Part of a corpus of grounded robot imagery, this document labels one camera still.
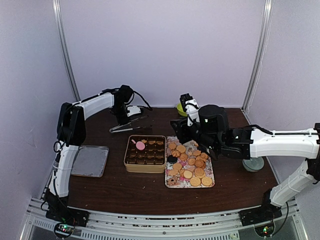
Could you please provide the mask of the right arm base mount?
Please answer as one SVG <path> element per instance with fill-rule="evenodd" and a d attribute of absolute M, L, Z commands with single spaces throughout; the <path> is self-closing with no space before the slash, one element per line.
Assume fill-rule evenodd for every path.
<path fill-rule="evenodd" d="M 269 238 L 276 232 L 274 220 L 282 216 L 282 211 L 281 209 L 271 210 L 256 207 L 241 210 L 238 214 L 243 227 L 253 226 L 259 237 Z"/>

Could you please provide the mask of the steel kitchen tongs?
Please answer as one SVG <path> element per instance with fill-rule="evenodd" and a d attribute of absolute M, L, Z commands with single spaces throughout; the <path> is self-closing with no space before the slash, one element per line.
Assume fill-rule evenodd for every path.
<path fill-rule="evenodd" d="M 139 129 L 150 129 L 153 126 L 151 124 L 149 125 L 139 125 L 139 126 L 133 126 L 133 123 L 138 122 L 140 120 L 144 120 L 148 117 L 148 115 L 142 115 L 140 117 L 137 117 L 133 120 L 130 120 L 128 123 L 124 124 L 124 125 L 117 125 L 115 127 L 112 127 L 109 129 L 109 132 L 111 134 L 113 133 L 123 133 L 123 132 L 129 132 L 129 131 L 133 131 L 133 130 L 139 130 Z"/>

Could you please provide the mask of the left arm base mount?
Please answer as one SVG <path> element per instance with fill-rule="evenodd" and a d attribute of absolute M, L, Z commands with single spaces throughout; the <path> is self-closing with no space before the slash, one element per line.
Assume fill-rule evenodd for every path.
<path fill-rule="evenodd" d="M 85 210 L 69 209 L 67 212 L 56 212 L 47 210 L 45 217 L 56 221 L 53 233 L 60 239 L 69 238 L 76 227 L 86 227 L 90 213 Z"/>

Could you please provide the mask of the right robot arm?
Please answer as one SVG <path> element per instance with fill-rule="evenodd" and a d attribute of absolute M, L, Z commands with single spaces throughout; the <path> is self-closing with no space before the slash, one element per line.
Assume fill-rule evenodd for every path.
<path fill-rule="evenodd" d="M 231 128 L 223 107 L 209 104 L 196 108 L 188 103 L 185 110 L 187 117 L 171 120 L 171 127 L 180 143 L 194 140 L 199 150 L 210 157 L 222 155 L 230 159 L 250 160 L 285 156 L 305 159 L 284 182 L 264 194 L 261 206 L 255 209 L 259 220 L 268 220 L 308 184 L 319 182 L 319 123 L 313 128 L 297 131 L 270 131 L 258 125 Z"/>

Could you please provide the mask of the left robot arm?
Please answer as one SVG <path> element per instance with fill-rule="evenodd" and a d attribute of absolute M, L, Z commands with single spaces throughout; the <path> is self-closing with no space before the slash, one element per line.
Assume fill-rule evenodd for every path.
<path fill-rule="evenodd" d="M 86 120 L 102 110 L 110 109 L 118 125 L 111 133 L 124 132 L 124 126 L 132 123 L 131 116 L 140 114 L 137 106 L 128 106 L 135 92 L 128 85 L 105 89 L 100 93 L 75 103 L 61 106 L 57 124 L 57 141 L 54 143 L 56 158 L 45 201 L 61 222 L 72 218 L 72 211 L 62 200 L 69 195 L 69 179 L 75 155 L 86 139 Z"/>

